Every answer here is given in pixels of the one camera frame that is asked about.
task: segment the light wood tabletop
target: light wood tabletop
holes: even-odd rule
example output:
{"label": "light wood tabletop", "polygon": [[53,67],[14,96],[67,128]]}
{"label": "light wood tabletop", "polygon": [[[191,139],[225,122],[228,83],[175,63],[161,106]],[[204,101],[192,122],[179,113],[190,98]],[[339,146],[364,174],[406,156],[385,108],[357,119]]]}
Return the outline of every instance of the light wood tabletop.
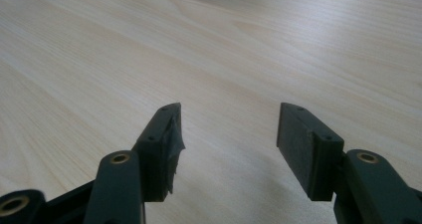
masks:
{"label": "light wood tabletop", "polygon": [[51,200],[182,105],[148,223],[336,223],[276,148],[307,108],[422,190],[422,0],[0,0],[0,196]]}

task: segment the screw hole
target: screw hole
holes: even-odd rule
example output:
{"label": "screw hole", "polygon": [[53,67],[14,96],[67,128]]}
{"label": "screw hole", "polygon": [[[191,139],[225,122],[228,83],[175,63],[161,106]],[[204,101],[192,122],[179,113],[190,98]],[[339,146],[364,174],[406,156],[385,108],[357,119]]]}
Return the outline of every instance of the screw hole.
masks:
{"label": "screw hole", "polygon": [[26,207],[28,203],[28,196],[12,197],[9,200],[0,204],[0,217],[14,214]]}
{"label": "screw hole", "polygon": [[376,157],[376,156],[374,156],[372,154],[366,153],[366,152],[360,152],[360,153],[358,153],[357,154],[357,157],[360,160],[362,160],[364,162],[367,162],[367,163],[377,163],[378,162],[378,157]]}
{"label": "screw hole", "polygon": [[130,156],[123,153],[123,154],[117,154],[114,157],[111,158],[111,163],[113,164],[120,164],[128,161],[130,159]]}

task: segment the wooden table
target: wooden table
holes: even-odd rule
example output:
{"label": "wooden table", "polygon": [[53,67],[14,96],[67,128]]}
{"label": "wooden table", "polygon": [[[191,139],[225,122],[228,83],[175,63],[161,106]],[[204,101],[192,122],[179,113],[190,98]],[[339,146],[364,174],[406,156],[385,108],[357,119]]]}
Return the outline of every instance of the wooden table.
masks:
{"label": "wooden table", "polygon": [[276,148],[281,102],[422,189],[422,0],[0,0],[0,195],[92,180],[175,102],[148,223],[335,223]]}

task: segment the dark green plastic part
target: dark green plastic part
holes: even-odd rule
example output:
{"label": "dark green plastic part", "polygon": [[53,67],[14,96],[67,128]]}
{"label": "dark green plastic part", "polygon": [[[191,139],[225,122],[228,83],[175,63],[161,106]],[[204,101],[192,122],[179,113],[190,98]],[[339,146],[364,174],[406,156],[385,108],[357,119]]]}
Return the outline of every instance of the dark green plastic part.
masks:
{"label": "dark green plastic part", "polygon": [[344,141],[304,108],[282,103],[277,147],[312,201],[331,201]]}
{"label": "dark green plastic part", "polygon": [[139,156],[145,202],[162,202],[173,191],[177,162],[185,148],[181,129],[181,105],[162,107],[132,149]]}
{"label": "dark green plastic part", "polygon": [[84,224],[141,223],[139,159],[134,151],[105,156],[91,192]]}
{"label": "dark green plastic part", "polygon": [[416,192],[382,156],[351,150],[344,159],[343,173],[365,223],[422,222],[422,203]]}

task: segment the wood grain surface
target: wood grain surface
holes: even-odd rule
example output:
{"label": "wood grain surface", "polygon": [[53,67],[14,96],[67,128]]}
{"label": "wood grain surface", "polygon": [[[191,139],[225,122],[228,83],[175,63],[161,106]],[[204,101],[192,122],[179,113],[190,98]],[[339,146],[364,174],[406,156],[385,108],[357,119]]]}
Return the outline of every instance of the wood grain surface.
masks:
{"label": "wood grain surface", "polygon": [[335,223],[276,148],[281,102],[422,189],[422,0],[0,0],[0,195],[47,199],[182,103],[148,223]]}

